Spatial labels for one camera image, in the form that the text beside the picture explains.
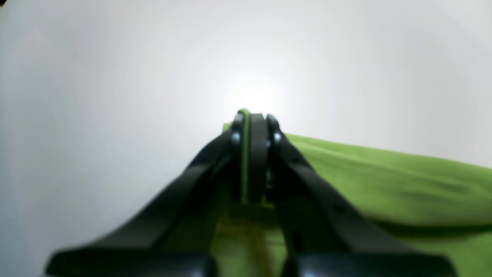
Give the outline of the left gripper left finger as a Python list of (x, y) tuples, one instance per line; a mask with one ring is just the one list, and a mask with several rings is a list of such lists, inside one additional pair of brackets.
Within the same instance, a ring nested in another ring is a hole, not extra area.
[(246, 114), (193, 158), (132, 219), (83, 247), (53, 254), (48, 277), (218, 277), (210, 247), (228, 205), (244, 200)]

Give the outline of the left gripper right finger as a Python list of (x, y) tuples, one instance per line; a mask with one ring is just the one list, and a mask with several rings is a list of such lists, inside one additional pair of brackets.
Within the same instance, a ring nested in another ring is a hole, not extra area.
[(455, 277), (371, 223), (322, 179), (272, 115), (248, 119), (248, 201), (271, 203), (288, 258), (283, 277)]

